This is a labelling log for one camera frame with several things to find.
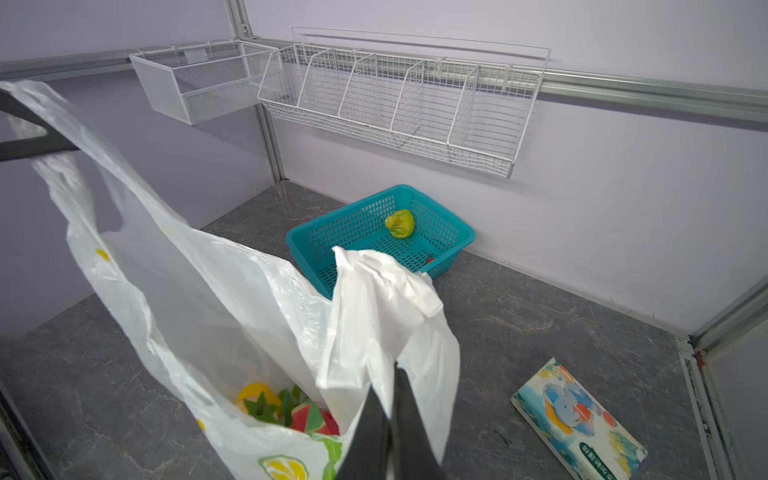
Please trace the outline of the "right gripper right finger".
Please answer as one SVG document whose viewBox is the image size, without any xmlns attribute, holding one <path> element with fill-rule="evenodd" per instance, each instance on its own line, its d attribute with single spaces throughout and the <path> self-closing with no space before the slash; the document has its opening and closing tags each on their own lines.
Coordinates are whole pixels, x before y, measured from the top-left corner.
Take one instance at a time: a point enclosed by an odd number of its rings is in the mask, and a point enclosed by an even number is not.
<svg viewBox="0 0 768 480">
<path fill-rule="evenodd" d="M 397 480 L 445 480 L 422 422 L 406 371 L 395 370 L 391 416 L 391 456 Z"/>
</svg>

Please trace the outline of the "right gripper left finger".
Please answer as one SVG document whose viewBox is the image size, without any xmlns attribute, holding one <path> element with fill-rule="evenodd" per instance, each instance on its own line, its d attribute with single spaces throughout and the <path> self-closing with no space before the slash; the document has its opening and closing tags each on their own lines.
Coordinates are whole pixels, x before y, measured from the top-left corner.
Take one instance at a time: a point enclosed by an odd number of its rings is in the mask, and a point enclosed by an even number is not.
<svg viewBox="0 0 768 480">
<path fill-rule="evenodd" d="M 352 443 L 336 480 L 384 480 L 389 463 L 390 422 L 370 387 Z"/>
</svg>

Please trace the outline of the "fake yellow lemon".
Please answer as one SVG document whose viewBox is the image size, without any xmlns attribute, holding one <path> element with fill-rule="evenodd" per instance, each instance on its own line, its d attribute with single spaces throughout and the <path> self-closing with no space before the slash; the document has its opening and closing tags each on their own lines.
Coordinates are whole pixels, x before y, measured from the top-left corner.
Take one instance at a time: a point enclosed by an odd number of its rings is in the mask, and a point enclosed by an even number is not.
<svg viewBox="0 0 768 480">
<path fill-rule="evenodd" d="M 278 395 L 266 384 L 253 383 L 245 386 L 235 399 L 235 405 L 244 413 L 247 413 L 246 402 L 250 401 L 257 403 L 260 399 L 263 399 L 266 404 L 276 406 L 278 409 L 282 407 L 282 401 Z"/>
</svg>

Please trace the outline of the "white plastic bag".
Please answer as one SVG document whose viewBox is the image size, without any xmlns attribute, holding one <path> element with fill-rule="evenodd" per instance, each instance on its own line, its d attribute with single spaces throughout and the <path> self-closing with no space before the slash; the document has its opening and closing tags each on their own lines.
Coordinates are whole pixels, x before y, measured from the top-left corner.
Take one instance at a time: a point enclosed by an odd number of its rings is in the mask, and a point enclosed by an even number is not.
<svg viewBox="0 0 768 480">
<path fill-rule="evenodd" d="M 330 299 L 288 261 L 191 227 L 120 152 L 48 85 L 5 82 L 23 140 L 67 221 L 79 268 L 145 368 L 182 400 L 238 479 L 335 479 L 369 388 L 390 422 L 396 366 L 408 375 L 441 465 L 460 373 L 459 344 L 431 278 L 373 250 L 333 249 Z M 281 408 L 235 399 L 247 385 L 298 386 L 339 436 L 282 424 Z"/>
</svg>

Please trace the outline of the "fake red dragon fruit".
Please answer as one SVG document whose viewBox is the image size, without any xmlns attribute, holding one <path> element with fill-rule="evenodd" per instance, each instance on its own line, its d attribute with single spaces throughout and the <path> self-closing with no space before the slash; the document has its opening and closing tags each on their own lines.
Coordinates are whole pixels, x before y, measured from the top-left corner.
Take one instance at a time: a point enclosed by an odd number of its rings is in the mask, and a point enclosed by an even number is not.
<svg viewBox="0 0 768 480">
<path fill-rule="evenodd" d="M 278 393 L 281 401 L 282 424 L 305 434 L 339 436 L 340 429 L 333 415 L 322 409 L 298 386 Z"/>
</svg>

